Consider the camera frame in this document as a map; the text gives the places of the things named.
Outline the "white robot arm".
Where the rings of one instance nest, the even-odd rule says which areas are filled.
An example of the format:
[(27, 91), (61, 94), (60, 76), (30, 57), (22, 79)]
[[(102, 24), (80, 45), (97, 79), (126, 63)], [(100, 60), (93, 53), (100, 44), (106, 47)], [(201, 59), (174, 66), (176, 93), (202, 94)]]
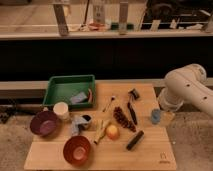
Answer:
[(165, 87), (157, 98), (160, 107), (166, 112), (176, 112), (188, 101), (213, 116), (213, 90), (203, 84), (206, 78), (206, 70), (199, 64), (168, 72), (164, 77)]

